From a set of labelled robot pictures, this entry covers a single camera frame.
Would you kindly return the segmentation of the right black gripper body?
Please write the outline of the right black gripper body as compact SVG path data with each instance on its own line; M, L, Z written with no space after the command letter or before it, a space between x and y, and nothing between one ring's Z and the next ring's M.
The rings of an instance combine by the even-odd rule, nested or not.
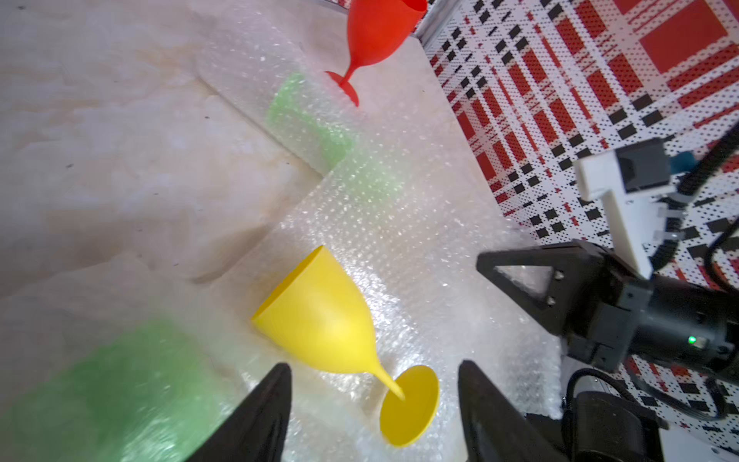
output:
M636 355L738 381L735 295L665 276L644 279L606 256L568 322L568 356L605 372Z

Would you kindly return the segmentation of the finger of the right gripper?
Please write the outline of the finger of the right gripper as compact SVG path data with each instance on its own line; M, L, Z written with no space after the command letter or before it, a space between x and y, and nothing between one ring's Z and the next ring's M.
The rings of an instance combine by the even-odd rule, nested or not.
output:
M584 241L481 252L475 268L548 333L583 325L608 252Z

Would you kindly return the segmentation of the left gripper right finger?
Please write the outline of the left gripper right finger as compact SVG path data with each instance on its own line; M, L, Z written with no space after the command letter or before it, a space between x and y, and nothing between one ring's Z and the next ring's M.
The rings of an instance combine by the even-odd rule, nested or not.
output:
M458 370L458 398L470 461L564 461L471 360Z

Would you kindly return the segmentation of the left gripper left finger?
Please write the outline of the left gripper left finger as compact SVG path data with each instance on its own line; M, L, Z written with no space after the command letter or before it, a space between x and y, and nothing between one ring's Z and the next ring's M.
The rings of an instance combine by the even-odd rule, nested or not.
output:
M190 461L279 461L292 404L292 370L276 364Z

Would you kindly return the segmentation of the yellow plastic wine glass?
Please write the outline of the yellow plastic wine glass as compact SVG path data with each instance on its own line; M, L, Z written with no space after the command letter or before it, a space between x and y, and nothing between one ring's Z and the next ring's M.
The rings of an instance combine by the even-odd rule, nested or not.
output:
M338 375L369 373L389 392L379 427L392 446L415 444L440 404L435 371L414 366L392 377L379 359L371 309L326 246L314 249L251 318L256 329L305 365Z

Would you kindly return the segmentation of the red plastic wine glass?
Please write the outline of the red plastic wine glass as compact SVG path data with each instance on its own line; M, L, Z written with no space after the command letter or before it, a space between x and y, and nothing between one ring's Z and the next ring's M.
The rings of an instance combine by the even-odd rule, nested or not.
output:
M343 75L327 75L359 106L359 96L350 78L360 67L376 65L392 56L410 37L426 15L425 0L356 0L348 11L349 65Z

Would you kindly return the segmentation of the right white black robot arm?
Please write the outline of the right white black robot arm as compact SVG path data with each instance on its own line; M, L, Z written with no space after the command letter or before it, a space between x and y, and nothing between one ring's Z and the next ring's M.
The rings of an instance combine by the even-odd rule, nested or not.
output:
M567 384L556 453L573 461L662 461L669 425L635 397L641 390L708 423L729 406L720 383L738 380L738 294L664 276L639 275L613 251L575 241L542 248L485 251L477 271L581 363ZM704 376L715 412L706 413L613 373L635 356Z

